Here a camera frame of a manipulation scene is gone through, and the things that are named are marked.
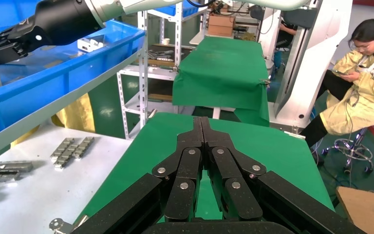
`blue plastic bin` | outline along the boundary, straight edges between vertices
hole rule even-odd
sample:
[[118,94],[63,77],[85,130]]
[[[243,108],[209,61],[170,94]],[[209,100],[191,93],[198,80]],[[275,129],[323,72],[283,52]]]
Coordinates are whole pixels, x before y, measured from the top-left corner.
[[[37,0],[0,0],[0,30],[35,12]],[[104,37],[107,45],[92,53],[77,44],[42,47],[13,64],[0,65],[0,131],[78,89],[136,53],[145,32],[109,21],[88,37]]]
[[[199,8],[191,5],[187,0],[183,1],[183,17],[188,17],[194,13],[197,13],[198,9]],[[172,6],[160,7],[155,10],[161,13],[167,14],[167,15],[175,16],[176,7],[175,5],[172,5]]]

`black robot end effector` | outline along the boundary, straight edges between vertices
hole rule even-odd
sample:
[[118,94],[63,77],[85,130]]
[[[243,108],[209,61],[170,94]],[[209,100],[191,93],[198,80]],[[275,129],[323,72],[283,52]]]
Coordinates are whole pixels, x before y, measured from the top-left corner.
[[103,28],[109,18],[98,15],[102,9],[102,5],[96,9],[92,0],[40,1],[33,16],[0,33],[0,64],[26,57],[44,45],[70,44]]
[[[196,218],[207,170],[222,220]],[[164,215],[166,222],[155,224]],[[195,117],[176,150],[73,234],[365,234],[296,186],[235,149],[230,135]]]

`person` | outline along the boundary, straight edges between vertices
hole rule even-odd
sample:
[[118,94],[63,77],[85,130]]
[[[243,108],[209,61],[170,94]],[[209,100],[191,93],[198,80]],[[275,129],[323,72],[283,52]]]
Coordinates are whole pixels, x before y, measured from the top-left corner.
[[[374,65],[374,19],[363,21],[352,33],[349,43],[354,50],[334,66],[334,70],[346,75],[328,70],[319,89],[318,97],[326,91],[330,93],[328,109],[300,133],[306,137],[309,147],[327,134],[350,134],[374,125],[374,70],[359,69]],[[335,98],[336,104],[329,106]]]
[[286,23],[283,19],[280,23],[278,39],[276,42],[276,51],[273,55],[273,63],[275,65],[274,72],[272,73],[271,79],[274,79],[275,74],[281,67],[281,48],[289,48],[290,44],[293,41],[293,38],[296,35],[298,27],[292,24]]
[[288,48],[296,35],[298,27],[286,23],[284,20],[280,23],[276,48]]

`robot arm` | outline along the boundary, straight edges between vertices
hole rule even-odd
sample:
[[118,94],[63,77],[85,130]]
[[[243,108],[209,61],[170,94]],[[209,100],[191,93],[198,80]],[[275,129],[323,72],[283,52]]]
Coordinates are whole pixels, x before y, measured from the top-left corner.
[[[67,45],[104,28],[118,16],[173,5],[182,0],[43,0],[35,15],[0,33],[0,64],[28,56],[44,45]],[[241,0],[293,10],[308,0]]]

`green cloth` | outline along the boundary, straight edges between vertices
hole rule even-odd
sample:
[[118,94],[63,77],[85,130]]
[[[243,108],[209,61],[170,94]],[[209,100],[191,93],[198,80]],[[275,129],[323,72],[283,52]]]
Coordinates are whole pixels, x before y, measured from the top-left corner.
[[269,126],[262,54],[254,41],[206,37],[180,63],[173,104],[237,108],[242,122]]
[[[263,163],[330,208],[332,203],[306,142],[276,129],[210,119],[211,128],[229,133],[235,147]],[[82,215],[92,216],[174,152],[177,135],[193,128],[193,117],[157,113],[140,131],[119,163],[95,193]],[[203,172],[197,217],[221,219],[210,179]]]

